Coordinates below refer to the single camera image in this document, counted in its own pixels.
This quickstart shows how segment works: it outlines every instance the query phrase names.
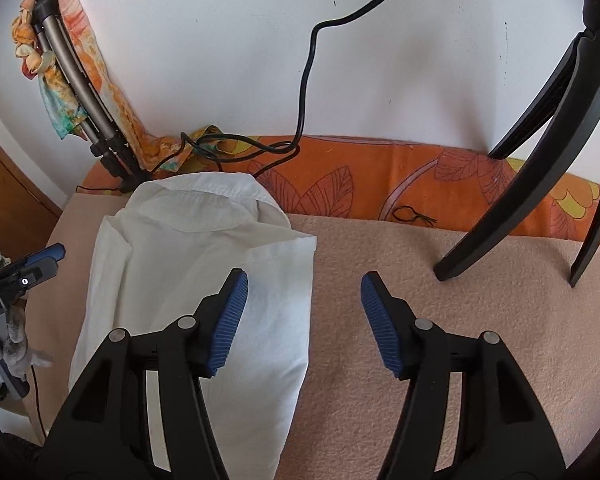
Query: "white glove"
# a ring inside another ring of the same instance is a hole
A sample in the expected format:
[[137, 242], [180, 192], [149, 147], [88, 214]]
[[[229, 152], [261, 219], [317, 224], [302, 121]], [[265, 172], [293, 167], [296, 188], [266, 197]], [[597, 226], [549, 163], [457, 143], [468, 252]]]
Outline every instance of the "white glove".
[[[20, 306], [12, 306], [6, 312], [6, 327], [8, 338], [0, 349], [0, 360], [4, 359], [8, 371], [19, 379], [24, 379], [26, 369], [30, 366], [48, 368], [52, 359], [46, 353], [29, 348], [24, 332], [24, 309]], [[0, 376], [0, 388], [3, 384]]]

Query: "tripod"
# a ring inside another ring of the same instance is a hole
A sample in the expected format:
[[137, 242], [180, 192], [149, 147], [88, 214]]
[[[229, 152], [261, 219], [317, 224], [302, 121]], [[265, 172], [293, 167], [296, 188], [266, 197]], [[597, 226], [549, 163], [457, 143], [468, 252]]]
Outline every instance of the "tripod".
[[[600, 0], [585, 0], [586, 30], [573, 40], [549, 81], [490, 157], [511, 155], [549, 120], [525, 165], [500, 199], [433, 268], [441, 281], [471, 267], [508, 235], [551, 191], [600, 120]], [[571, 266], [575, 286], [600, 245], [600, 201]]]

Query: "white fabric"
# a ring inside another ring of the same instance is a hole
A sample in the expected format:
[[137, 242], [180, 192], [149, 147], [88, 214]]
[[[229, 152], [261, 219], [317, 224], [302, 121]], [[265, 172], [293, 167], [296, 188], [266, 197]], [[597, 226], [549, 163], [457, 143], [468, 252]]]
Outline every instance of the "white fabric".
[[[308, 364], [315, 245], [250, 175], [142, 184], [100, 226], [70, 386], [111, 329], [162, 330], [240, 267], [249, 298], [225, 367], [202, 389], [231, 480], [273, 479]], [[159, 419], [152, 388], [149, 422]], [[151, 427], [154, 454], [157, 440]]]

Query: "orange tablecloth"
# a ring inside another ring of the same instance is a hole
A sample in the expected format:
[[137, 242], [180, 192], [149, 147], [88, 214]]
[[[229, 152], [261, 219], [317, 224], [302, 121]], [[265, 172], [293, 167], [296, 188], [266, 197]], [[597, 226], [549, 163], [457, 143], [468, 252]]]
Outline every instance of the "orange tablecloth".
[[[266, 137], [267, 142], [286, 139], [290, 137]], [[258, 178], [285, 212], [398, 221], [395, 213], [402, 221], [455, 231], [471, 230], [523, 164], [459, 148], [357, 137], [305, 136], [301, 148], [296, 158]], [[223, 169], [255, 173], [274, 160], [275, 156], [263, 154], [256, 160], [224, 164]], [[179, 173], [216, 170], [207, 160], [191, 158]], [[116, 184], [97, 163], [83, 186]], [[599, 196], [599, 184], [565, 174], [512, 235], [583, 241]]]

